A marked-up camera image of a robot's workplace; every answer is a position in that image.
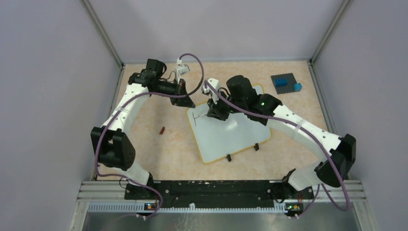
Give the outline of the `red marker cap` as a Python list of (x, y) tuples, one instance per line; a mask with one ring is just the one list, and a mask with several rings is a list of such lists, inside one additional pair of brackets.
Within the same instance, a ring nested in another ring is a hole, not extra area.
[(162, 127), (159, 134), (162, 135), (164, 133), (164, 131), (165, 131), (165, 127)]

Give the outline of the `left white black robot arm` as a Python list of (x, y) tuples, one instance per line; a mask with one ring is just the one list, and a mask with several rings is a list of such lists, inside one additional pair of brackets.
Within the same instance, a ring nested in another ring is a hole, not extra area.
[(153, 95), (169, 98), (174, 106), (195, 108), (191, 94), (187, 93), (186, 81), (182, 79), (182, 75), (190, 71), (188, 65), (179, 57), (172, 81), (163, 78), (166, 70), (165, 63), (148, 59), (144, 69), (129, 77), (124, 95), (109, 119), (90, 133), (96, 164), (113, 168), (113, 176), (128, 180), (143, 199), (157, 191), (151, 174), (136, 162), (136, 150), (128, 137), (139, 110)]

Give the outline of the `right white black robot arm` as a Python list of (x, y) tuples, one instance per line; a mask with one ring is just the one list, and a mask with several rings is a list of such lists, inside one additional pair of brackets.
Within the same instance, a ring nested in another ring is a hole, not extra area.
[(259, 94), (250, 80), (242, 75), (227, 81), (229, 94), (219, 92), (219, 82), (204, 81), (202, 92), (209, 95), (209, 114), (225, 121), (229, 115), (242, 113), (248, 119), (265, 127), (276, 129), (302, 144), (318, 159), (300, 169), (291, 170), (283, 179), (282, 192), (295, 198), (305, 188), (325, 184), (344, 189), (344, 179), (356, 160), (356, 139), (325, 131), (303, 119), (276, 97)]

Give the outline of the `yellow framed whiteboard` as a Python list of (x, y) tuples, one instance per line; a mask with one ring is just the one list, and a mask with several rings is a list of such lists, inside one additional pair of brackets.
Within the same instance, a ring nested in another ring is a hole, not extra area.
[(208, 112), (207, 103), (186, 111), (201, 160), (205, 164), (254, 148), (272, 137), (271, 129), (248, 119), (244, 114), (230, 114), (226, 121), (198, 117)]

